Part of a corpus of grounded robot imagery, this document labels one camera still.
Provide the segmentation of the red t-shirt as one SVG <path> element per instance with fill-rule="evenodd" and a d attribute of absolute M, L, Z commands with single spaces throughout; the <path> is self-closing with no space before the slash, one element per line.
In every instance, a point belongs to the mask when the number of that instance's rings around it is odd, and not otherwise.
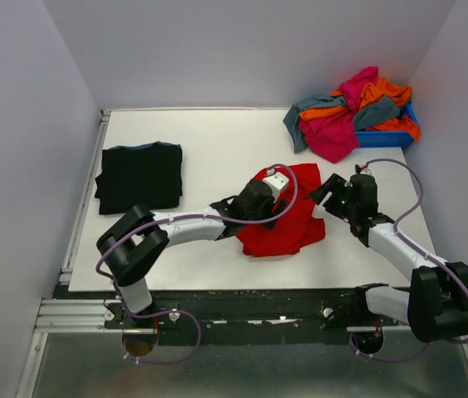
<path fill-rule="evenodd" d="M 294 255 L 304 246 L 323 240 L 325 222 L 315 218 L 315 203 L 309 194 L 321 185 L 321 173 L 315 163 L 291 166 L 298 183 L 298 193 L 292 209 L 280 217 L 269 230 L 262 225 L 246 226 L 237 235 L 243 254 L 252 257 Z"/>

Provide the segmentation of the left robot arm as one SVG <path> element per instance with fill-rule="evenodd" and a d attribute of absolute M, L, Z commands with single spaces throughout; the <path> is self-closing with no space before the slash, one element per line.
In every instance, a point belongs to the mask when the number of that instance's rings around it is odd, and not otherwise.
<path fill-rule="evenodd" d="M 249 226 L 274 227 L 292 207 L 280 195 L 295 184 L 278 172 L 261 180 L 251 179 L 240 194 L 190 212 L 155 213 L 136 205 L 105 231 L 96 242 L 101 264 L 125 305 L 124 318 L 135 328 L 146 326 L 152 317 L 152 295 L 146 275 L 161 253 L 192 241 L 216 241 L 235 237 Z"/>

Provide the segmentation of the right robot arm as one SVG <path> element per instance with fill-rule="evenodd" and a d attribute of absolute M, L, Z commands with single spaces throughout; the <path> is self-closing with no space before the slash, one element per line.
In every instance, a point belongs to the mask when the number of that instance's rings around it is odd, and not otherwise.
<path fill-rule="evenodd" d="M 349 306 L 356 323 L 366 325 L 381 315 L 408 325 L 421 342 L 468 337 L 468 266 L 443 260 L 396 231 L 394 220 L 379 211 L 373 177 L 355 174 L 345 180 L 332 174 L 310 198 L 345 221 L 354 237 L 410 283 L 406 290 L 385 284 L 359 287 L 359 298 Z"/>

